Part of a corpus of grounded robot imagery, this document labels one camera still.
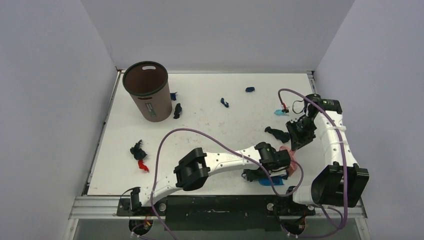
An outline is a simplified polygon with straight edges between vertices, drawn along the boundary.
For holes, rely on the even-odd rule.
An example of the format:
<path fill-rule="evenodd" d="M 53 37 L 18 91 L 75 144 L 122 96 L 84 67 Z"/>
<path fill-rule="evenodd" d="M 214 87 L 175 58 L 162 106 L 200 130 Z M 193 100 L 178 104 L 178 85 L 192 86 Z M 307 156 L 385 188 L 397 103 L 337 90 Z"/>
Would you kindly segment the black paper scrap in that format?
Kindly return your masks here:
<path fill-rule="evenodd" d="M 270 126 L 267 126 L 264 129 L 264 132 L 273 135 L 277 140 L 281 141 L 284 144 L 290 141 L 290 134 L 283 130 L 275 129 L 275 128 L 271 128 Z"/>

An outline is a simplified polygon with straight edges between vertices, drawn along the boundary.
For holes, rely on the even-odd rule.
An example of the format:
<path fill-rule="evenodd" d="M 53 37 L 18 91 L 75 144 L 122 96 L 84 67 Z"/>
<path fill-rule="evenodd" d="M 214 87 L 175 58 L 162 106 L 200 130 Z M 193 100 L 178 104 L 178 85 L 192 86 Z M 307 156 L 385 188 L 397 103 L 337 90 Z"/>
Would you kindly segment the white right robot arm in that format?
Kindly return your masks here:
<path fill-rule="evenodd" d="M 369 172 L 353 156 L 341 104 L 316 93 L 306 98 L 303 114 L 285 124 L 291 150 L 296 152 L 313 141 L 319 142 L 321 149 L 301 164 L 303 181 L 293 195 L 283 199 L 282 207 L 290 215 L 303 205 L 354 208 L 367 185 Z"/>

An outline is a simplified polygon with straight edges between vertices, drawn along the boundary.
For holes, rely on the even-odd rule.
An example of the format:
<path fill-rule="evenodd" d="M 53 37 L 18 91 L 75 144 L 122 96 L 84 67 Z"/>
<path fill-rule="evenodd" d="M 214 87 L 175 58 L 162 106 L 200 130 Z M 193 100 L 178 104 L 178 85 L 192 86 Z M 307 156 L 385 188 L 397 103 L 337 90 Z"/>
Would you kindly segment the blue dustpan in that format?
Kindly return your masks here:
<path fill-rule="evenodd" d="M 284 185 L 283 178 L 280 177 L 280 176 L 273 176 L 273 177 L 271 177 L 271 180 L 269 180 L 267 178 L 266 179 L 259 179 L 258 182 L 261 186 L 271 186 L 271 185 L 283 186 Z"/>

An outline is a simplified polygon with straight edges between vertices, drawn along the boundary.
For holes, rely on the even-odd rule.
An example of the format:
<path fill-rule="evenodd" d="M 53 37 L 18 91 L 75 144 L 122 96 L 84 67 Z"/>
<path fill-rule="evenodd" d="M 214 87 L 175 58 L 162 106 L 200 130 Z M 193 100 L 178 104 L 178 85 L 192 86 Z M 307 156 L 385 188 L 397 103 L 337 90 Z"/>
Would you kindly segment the teal paper scrap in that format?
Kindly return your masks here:
<path fill-rule="evenodd" d="M 289 112 L 290 111 L 288 109 L 277 109 L 274 111 L 274 114 L 277 116 L 287 116 Z"/>

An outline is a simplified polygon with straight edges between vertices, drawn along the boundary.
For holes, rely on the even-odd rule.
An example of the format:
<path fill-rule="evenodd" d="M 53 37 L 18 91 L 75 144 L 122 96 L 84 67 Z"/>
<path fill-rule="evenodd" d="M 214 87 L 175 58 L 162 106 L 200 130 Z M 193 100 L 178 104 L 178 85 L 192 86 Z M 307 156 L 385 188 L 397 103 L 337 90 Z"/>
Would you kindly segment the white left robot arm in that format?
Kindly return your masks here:
<path fill-rule="evenodd" d="M 136 215 L 144 215 L 151 204 L 177 191 L 198 190 L 208 177 L 219 173 L 241 171 L 243 179 L 253 182 L 265 179 L 267 175 L 281 175 L 290 164 L 291 156 L 287 150 L 276 150 L 266 142 L 235 153 L 204 152 L 197 147 L 184 156 L 171 173 L 155 180 L 154 186 L 133 189 L 129 209 Z"/>

